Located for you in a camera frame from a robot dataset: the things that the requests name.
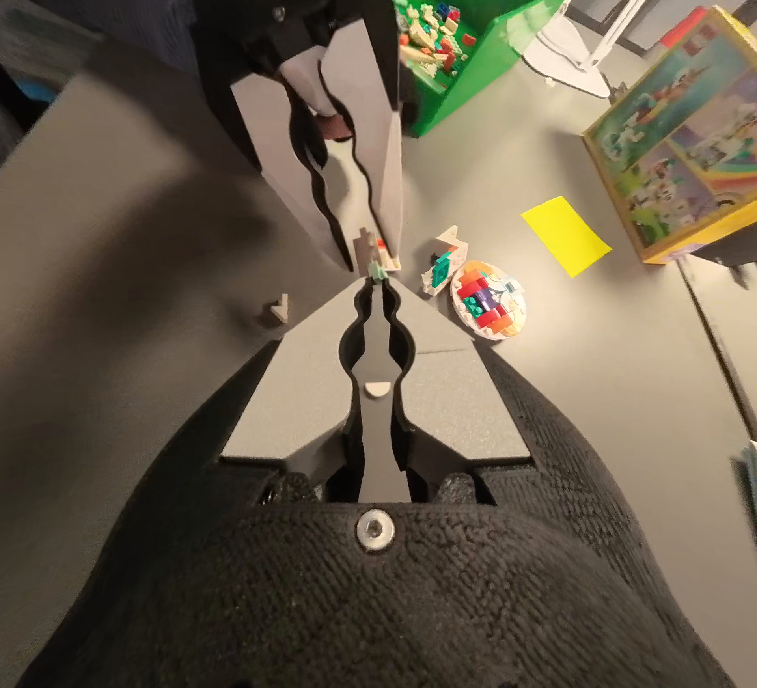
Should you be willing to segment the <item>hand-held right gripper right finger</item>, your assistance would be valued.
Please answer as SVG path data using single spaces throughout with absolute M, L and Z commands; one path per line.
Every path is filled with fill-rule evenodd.
M 412 502 L 444 480 L 531 462 L 530 451 L 472 338 L 395 279 L 382 286 L 393 384 L 393 456 Z

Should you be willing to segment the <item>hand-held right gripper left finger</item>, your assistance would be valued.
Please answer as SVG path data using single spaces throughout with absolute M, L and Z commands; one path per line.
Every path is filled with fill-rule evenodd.
M 328 501 L 356 502 L 365 455 L 353 368 L 365 352 L 370 280 L 360 278 L 287 331 L 220 458 L 305 475 Z

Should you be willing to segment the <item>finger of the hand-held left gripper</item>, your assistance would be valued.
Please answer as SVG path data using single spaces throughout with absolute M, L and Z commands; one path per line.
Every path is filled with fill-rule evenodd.
M 397 260 L 403 229 L 401 115 L 364 19 L 336 29 L 321 60 L 321 83 L 352 130 L 353 158 L 367 185 L 369 209 L 390 258 Z
M 323 164 L 308 144 L 310 112 L 288 85 L 250 73 L 232 85 L 232 94 L 254 146 L 261 174 L 334 264 L 354 272 L 344 232 L 328 206 Z

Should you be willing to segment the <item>white orange small brick assembly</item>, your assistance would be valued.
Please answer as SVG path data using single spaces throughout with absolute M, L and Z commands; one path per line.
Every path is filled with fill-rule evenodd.
M 372 231 L 360 228 L 357 238 L 353 241 L 356 267 L 360 276 L 367 277 L 369 267 L 376 265 L 386 273 L 400 272 L 401 262 L 393 258 L 384 243 Z

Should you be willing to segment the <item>white brick assembly teal brick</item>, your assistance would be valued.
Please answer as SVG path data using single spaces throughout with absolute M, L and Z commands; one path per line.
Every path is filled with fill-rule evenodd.
M 429 269 L 421 274 L 422 290 L 437 296 L 468 259 L 468 244 L 458 238 L 458 226 L 452 225 L 436 237 Z

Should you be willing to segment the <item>pile of toy bricks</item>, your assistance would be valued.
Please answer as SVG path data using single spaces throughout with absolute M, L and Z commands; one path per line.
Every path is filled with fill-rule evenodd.
M 458 7 L 438 0 L 392 0 L 400 60 L 437 93 L 449 89 L 472 59 L 480 36 Z

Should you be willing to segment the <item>colourful toy set box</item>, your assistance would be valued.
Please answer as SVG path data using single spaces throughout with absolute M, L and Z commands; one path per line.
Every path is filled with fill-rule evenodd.
M 755 226 L 755 37 L 711 7 L 582 139 L 643 263 Z

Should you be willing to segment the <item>person's left hand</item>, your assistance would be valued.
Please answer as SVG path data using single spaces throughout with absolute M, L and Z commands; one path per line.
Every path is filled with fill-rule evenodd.
M 339 113 L 332 116 L 316 114 L 313 119 L 325 141 L 342 143 L 354 136 L 354 132 L 347 125 L 345 118 Z

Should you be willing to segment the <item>round rainbow brick plate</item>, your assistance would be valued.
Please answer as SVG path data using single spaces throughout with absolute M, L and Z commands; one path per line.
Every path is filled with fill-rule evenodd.
M 522 285 L 490 263 L 466 261 L 452 276 L 449 293 L 461 322 L 485 341 L 514 338 L 525 327 L 527 307 Z

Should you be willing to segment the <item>yellow sticky note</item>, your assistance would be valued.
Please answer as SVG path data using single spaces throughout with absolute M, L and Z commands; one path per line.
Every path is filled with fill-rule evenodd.
M 612 251 L 563 196 L 525 211 L 521 218 L 570 278 L 581 275 Z

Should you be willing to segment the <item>wooden book stand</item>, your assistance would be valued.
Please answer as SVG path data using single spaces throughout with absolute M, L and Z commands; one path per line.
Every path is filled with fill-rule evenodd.
M 600 64 L 648 1 L 622 0 L 620 9 L 610 18 L 608 26 L 602 26 L 597 45 L 588 48 L 569 18 L 572 0 L 566 0 L 556 15 L 536 34 L 535 40 L 523 54 L 523 61 L 546 82 L 557 82 L 584 94 L 609 100 L 614 89 L 602 73 Z

